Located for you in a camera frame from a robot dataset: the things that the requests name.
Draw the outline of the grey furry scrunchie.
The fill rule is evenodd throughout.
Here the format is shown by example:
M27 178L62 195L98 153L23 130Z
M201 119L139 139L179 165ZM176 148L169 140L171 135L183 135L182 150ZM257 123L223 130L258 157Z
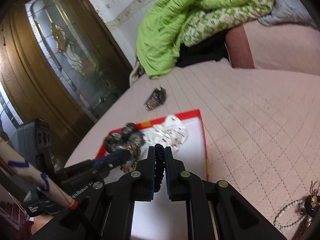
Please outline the grey furry scrunchie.
M107 153L113 153L119 149L127 149L129 146L141 147L144 144L143 133L135 123L129 122L119 132L110 132L104 139L103 147Z

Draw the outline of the pink bolster cushion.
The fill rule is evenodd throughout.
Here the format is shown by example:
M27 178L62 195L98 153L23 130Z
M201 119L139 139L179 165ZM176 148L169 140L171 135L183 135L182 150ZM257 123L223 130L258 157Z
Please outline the pink bolster cushion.
M252 21L227 31L226 48L233 68L319 75L319 31L311 27Z

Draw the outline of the green quilted comforter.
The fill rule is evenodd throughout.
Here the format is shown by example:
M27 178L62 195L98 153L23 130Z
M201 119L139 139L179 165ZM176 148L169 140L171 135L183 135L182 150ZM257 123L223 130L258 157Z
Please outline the green quilted comforter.
M274 0L157 0L142 20L136 55L148 77L169 74L180 46L192 47L214 34L272 11Z

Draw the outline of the wooden glass door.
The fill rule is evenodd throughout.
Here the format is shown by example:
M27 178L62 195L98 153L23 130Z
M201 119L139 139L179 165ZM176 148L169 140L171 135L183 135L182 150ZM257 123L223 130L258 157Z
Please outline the wooden glass door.
M129 88L130 68L89 0L1 0L7 116L46 122L62 163Z

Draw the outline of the red white shallow box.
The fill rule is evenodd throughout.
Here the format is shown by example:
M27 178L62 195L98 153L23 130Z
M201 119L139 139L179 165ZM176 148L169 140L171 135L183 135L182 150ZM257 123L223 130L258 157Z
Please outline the red white shallow box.
M165 182L154 194L151 184L154 148L137 169L118 181L108 201L100 239L214 239L205 193L207 157L203 121L199 110L179 113L188 138L177 153L164 150Z

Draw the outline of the white cherry print scrunchie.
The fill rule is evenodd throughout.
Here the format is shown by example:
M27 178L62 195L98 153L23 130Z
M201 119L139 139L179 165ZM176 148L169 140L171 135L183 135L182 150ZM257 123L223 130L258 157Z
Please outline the white cherry print scrunchie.
M143 138L149 146L160 144L164 148L171 147L172 153L177 153L188 139L188 130L177 116L168 115L163 123L153 125L144 132Z

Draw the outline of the grey quilted pillow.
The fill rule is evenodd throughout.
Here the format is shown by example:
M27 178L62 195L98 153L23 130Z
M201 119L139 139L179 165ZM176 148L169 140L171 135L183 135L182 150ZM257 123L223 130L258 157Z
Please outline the grey quilted pillow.
M258 18L258 22L264 26L292 23L317 28L300 0L274 0L271 13Z

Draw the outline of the white marked tube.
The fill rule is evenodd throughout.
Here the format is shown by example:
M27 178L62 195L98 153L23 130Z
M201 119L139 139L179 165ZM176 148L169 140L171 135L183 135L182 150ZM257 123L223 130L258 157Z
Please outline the white marked tube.
M45 173L37 170L1 138L1 167L10 175L18 175L40 188L48 198L68 210L78 202L60 189Z

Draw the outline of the brown hair claw clip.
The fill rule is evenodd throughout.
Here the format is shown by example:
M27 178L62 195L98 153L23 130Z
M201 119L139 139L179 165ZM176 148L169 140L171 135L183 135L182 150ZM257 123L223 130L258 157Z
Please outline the brown hair claw clip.
M163 105L167 99L167 91L163 88L155 88L151 95L148 97L144 106L148 111L156 109L160 105Z

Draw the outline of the black small scrunchie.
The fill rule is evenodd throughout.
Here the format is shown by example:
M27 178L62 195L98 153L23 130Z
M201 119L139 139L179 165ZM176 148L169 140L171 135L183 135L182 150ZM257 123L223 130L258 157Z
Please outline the black small scrunchie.
M154 192L158 192L161 188L165 170L164 147L160 144L155 145L155 187Z

